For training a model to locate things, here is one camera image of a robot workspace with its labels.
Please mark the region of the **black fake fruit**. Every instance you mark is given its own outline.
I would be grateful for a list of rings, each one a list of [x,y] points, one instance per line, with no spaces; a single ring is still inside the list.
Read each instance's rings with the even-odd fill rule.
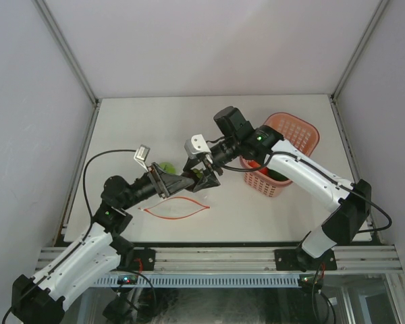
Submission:
[[[183,176],[193,179],[195,182],[201,180],[204,176],[203,172],[199,169],[190,169],[183,172]]]

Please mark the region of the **light green fake apple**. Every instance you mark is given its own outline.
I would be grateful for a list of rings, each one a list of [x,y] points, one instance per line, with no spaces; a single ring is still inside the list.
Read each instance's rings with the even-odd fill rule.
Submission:
[[[176,173],[176,168],[174,167],[174,165],[172,163],[169,162],[162,162],[159,164],[159,167],[167,172],[167,173],[172,173],[175,174]]]

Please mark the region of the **clear zip top bag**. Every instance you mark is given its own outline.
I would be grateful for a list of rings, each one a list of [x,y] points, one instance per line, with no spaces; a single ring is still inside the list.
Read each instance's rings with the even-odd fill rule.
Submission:
[[[138,210],[153,217],[166,220],[181,220],[211,208],[205,194],[187,190],[169,198],[154,196],[138,206]]]

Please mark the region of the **red fake apple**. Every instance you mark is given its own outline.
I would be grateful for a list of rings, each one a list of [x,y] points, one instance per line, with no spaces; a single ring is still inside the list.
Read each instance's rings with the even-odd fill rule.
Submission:
[[[261,167],[256,161],[249,161],[248,165],[251,169],[257,169],[261,174],[268,175],[268,169],[266,167]]]

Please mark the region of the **dark green fake fruit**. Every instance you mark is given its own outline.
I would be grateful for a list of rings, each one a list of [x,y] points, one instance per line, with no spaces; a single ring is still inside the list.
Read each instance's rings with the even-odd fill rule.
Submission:
[[[286,176],[280,174],[277,171],[271,170],[271,169],[268,170],[268,176],[271,179],[278,181],[278,182],[285,182],[285,181],[289,180],[289,178],[287,178]]]

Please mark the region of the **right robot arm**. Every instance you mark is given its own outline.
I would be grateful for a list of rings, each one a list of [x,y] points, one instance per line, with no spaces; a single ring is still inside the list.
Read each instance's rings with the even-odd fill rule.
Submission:
[[[184,173],[202,163],[204,170],[191,188],[197,192],[219,185],[218,176],[228,163],[241,157],[276,171],[312,194],[329,211],[329,217],[310,231],[296,248],[296,260],[304,269],[312,269],[334,246],[349,245],[367,220],[371,210],[371,185],[341,178],[301,153],[289,140],[268,125],[253,128],[236,107],[226,107],[214,121],[223,139],[208,146],[203,135],[185,142],[188,160]]]

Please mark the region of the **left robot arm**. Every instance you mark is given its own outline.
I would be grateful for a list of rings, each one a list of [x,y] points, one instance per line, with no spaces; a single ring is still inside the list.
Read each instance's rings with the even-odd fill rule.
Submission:
[[[193,171],[176,175],[156,163],[133,184],[118,175],[108,178],[101,204],[80,237],[43,269],[13,282],[7,314],[23,323],[60,323],[96,280],[133,265],[134,245],[122,237],[132,220],[127,210],[156,194],[169,197],[189,190],[197,181]]]

